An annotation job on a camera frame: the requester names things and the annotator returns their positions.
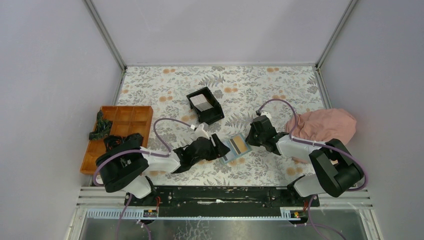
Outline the white magnetic stripe card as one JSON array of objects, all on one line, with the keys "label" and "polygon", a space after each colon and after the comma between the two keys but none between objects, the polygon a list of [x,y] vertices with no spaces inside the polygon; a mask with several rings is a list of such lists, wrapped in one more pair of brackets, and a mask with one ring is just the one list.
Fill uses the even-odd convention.
[{"label": "white magnetic stripe card", "polygon": [[231,162],[231,161],[232,161],[231,155],[225,155],[225,156],[221,157],[221,158],[220,158],[220,161],[221,161],[223,164],[228,164],[229,162]]}]

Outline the gold credit card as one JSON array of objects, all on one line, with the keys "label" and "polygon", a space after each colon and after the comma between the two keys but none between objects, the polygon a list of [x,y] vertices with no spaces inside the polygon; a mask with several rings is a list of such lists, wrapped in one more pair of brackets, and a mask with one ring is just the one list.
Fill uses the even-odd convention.
[{"label": "gold credit card", "polygon": [[233,136],[229,142],[233,147],[236,156],[244,155],[251,150],[249,145],[245,142],[245,138],[241,134]]}]

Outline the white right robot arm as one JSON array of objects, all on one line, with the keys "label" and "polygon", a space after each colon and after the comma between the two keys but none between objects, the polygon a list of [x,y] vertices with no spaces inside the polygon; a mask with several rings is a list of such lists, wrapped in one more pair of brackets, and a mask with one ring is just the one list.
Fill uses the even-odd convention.
[{"label": "white right robot arm", "polygon": [[301,205],[309,196],[327,193],[337,198],[365,177],[363,169],[352,159],[346,146],[338,139],[312,142],[277,132],[270,119],[261,115],[252,120],[246,142],[264,147],[275,155],[294,157],[311,163],[314,174],[301,176],[287,188],[287,201]]}]

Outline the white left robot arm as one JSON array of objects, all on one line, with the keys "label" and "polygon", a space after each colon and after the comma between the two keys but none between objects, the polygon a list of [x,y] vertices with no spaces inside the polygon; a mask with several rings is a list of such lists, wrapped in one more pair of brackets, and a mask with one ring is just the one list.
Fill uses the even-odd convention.
[{"label": "white left robot arm", "polygon": [[230,152],[216,134],[200,136],[191,144],[176,148],[170,153],[148,150],[137,139],[128,140],[101,155],[92,181],[106,192],[124,190],[144,206],[155,200],[154,185],[144,172],[187,172],[200,161],[213,161]]}]

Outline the black card box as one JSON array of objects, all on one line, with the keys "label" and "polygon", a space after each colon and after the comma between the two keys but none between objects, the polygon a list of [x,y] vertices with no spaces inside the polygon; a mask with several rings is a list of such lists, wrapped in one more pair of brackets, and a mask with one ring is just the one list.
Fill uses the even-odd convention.
[{"label": "black card box", "polygon": [[221,104],[208,87],[203,87],[186,97],[190,108],[197,114],[199,123],[211,125],[225,117]]}]

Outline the stack of white cards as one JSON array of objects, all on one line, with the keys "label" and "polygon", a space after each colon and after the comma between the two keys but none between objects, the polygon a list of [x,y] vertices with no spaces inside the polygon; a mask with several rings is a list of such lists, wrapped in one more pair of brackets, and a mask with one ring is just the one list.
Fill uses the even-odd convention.
[{"label": "stack of white cards", "polygon": [[213,105],[208,101],[208,99],[203,95],[195,95],[189,98],[193,106],[199,111],[203,112],[213,108]]}]

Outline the pink cloth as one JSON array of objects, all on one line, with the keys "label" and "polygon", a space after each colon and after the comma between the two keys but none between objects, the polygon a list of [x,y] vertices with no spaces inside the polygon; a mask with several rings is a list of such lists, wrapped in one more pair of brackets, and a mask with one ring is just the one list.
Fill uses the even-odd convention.
[{"label": "pink cloth", "polygon": [[347,145],[356,133],[356,125],[357,120],[342,108],[319,109],[298,114],[292,135],[320,142],[338,139]]}]

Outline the orange compartment tray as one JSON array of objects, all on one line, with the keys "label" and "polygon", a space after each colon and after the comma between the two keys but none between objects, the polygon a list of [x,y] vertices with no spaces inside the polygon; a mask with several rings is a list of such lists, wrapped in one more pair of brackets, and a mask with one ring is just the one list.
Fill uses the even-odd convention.
[{"label": "orange compartment tray", "polygon": [[[148,146],[152,125],[153,108],[151,106],[102,106],[103,118],[112,122],[110,135],[126,137],[130,134],[141,134],[142,147]],[[80,167],[80,173],[93,175],[98,157],[106,153],[102,139],[90,140]]]}]

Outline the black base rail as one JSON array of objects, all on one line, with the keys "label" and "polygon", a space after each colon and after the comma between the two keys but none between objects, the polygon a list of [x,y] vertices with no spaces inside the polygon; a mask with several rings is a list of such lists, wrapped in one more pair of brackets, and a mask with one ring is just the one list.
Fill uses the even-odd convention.
[{"label": "black base rail", "polygon": [[320,206],[317,197],[301,197],[274,186],[156,186],[144,198],[125,196],[131,207],[153,207],[160,217],[280,217],[281,209]]}]

